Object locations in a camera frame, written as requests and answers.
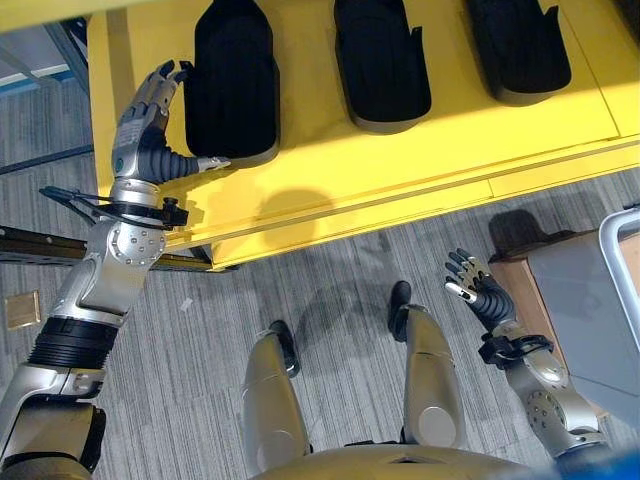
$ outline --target black strap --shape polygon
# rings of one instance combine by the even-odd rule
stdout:
[[[553,352],[553,342],[544,335],[525,335],[509,340],[505,336],[494,337],[486,334],[482,340],[484,345],[478,350],[482,360],[487,365],[497,365],[500,370],[537,350]]]

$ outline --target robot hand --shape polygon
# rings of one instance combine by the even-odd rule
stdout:
[[[450,252],[449,258],[454,263],[445,266],[455,278],[447,276],[445,288],[467,302],[489,333],[515,320],[513,300],[491,276],[488,266],[461,248]]]
[[[187,76],[184,69],[172,73],[173,67],[170,60],[150,73],[120,117],[111,156],[116,180],[158,185],[230,164],[224,157],[184,157],[167,146],[169,105]]]

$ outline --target cable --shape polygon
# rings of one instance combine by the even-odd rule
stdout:
[[[77,213],[82,217],[84,221],[86,221],[90,226],[95,225],[95,220],[87,215],[85,212],[80,210],[78,207],[73,205],[71,202],[78,202],[80,205],[88,208],[91,212],[96,216],[104,216],[110,218],[112,220],[128,223],[129,225],[133,225],[136,227],[149,228],[154,230],[171,230],[171,226],[166,225],[154,225],[145,222],[138,222],[137,220],[132,220],[130,218],[125,217],[124,215],[118,215],[116,213],[107,212],[102,209],[99,205],[94,205],[89,202],[89,200],[103,200],[107,202],[113,202],[113,198],[111,197],[101,197],[99,195],[91,195],[88,193],[82,193],[79,191],[73,192],[70,190],[65,190],[59,187],[48,186],[40,189],[40,193],[45,197],[53,200],[56,203],[70,209],[72,212]]]

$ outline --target yellow table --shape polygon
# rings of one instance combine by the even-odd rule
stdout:
[[[463,0],[405,4],[410,25],[424,27],[433,107],[411,130],[378,136],[346,113],[333,0],[260,2],[281,72],[280,153],[253,169],[166,184],[163,193],[190,211],[189,224],[170,234],[170,250],[211,244],[222,268],[640,164],[640,55],[611,0],[590,0],[589,9],[560,0],[571,85],[519,108],[500,105],[483,86]],[[194,26],[208,5],[167,0],[91,18],[101,194],[112,182],[119,113],[159,63],[193,59]],[[181,92],[167,134],[188,154]]]

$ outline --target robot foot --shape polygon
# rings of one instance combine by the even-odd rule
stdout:
[[[409,312],[405,305],[411,303],[411,285],[400,280],[391,289],[387,327],[396,342],[407,341],[407,318]]]

